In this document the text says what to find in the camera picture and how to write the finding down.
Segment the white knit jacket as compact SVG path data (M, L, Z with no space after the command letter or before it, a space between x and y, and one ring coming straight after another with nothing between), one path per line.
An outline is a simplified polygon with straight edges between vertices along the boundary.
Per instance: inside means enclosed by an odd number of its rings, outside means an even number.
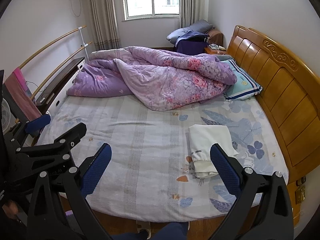
M210 149L214 144L219 144L230 157L238 155L232 145L227 126L193 125L189 127L189 148L196 178L205 179L218 175L210 158Z

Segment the white electric fan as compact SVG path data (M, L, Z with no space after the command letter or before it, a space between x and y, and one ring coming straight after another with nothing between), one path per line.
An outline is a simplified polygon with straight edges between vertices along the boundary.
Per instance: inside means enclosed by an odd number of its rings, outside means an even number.
M2 99L1 104L1 115L2 115L2 131L5 132L11 121L11 111L8 102L5 99Z

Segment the dark top low cabinet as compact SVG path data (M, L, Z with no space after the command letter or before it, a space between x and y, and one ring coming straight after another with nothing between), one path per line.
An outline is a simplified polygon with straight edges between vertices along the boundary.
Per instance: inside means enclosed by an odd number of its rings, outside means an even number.
M69 64L63 66L59 74L49 82L36 100L36 107L41 114L45 114L46 111L48 111L49 107L54 102L54 99L56 99L65 85L67 85L67 82L71 81L72 77L80 67L83 66L84 62L85 57L73 59Z

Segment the pink red towel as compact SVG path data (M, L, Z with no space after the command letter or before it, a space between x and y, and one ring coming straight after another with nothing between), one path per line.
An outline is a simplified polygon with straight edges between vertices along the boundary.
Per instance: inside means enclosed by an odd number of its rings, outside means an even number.
M20 70L16 68L4 82L14 103L19 107L24 116L33 121L41 116L40 111L30 99L31 92L26 84L26 80Z

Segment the wooden headboard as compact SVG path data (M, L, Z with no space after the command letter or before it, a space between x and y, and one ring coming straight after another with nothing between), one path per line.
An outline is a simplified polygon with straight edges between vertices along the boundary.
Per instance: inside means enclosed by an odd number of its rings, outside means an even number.
M289 170L289 183L319 165L319 77L285 46L235 26L228 55L262 86L256 96Z

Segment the purple floral quilt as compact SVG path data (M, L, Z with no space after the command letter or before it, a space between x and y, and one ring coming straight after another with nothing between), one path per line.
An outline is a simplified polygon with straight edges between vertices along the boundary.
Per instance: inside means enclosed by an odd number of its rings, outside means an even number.
M153 111L168 111L223 94L237 82L215 55L195 56L130 46L94 51L67 90L69 96L135 95Z

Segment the striped teal pillow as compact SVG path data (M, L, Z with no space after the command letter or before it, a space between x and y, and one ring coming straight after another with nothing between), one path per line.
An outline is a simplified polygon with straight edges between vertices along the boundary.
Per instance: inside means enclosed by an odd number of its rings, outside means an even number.
M227 63L237 77L237 82L224 93L226 100L246 100L252 96L258 95L263 90L263 87L239 67L235 59L230 55L218 55L217 57L222 63Z

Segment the left striped curtain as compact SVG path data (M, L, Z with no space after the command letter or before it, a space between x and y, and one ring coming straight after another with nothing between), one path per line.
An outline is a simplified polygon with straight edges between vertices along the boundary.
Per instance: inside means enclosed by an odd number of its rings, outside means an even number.
M97 50L117 49L120 47L114 0L86 0Z

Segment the striped curtain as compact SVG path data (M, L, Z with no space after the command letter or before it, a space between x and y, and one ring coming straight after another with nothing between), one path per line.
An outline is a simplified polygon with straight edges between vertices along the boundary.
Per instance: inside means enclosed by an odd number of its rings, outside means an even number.
M97 50L117 49L120 47L114 0L86 0Z
M208 20L208 0L180 0L180 27Z

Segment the dark blue chair cloth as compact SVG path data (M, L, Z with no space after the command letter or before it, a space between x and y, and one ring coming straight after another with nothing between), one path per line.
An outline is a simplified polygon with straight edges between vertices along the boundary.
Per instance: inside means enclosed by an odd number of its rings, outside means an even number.
M185 55L201 54L208 46L208 37L208 34L190 30L177 39L175 43L176 51Z

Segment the wooden nightstand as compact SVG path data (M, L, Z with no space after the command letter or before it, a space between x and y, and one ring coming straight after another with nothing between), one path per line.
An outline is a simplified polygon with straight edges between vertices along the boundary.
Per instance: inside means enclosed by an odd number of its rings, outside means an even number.
M206 46L204 48L204 52L207 54L220 54L220 55L225 55L226 53L226 49L220 45L217 44L209 44L208 46Z

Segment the right striped curtain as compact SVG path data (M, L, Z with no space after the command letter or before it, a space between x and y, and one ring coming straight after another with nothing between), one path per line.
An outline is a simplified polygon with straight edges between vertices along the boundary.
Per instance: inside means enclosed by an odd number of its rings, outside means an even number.
M180 27L208 20L208 0L180 0Z

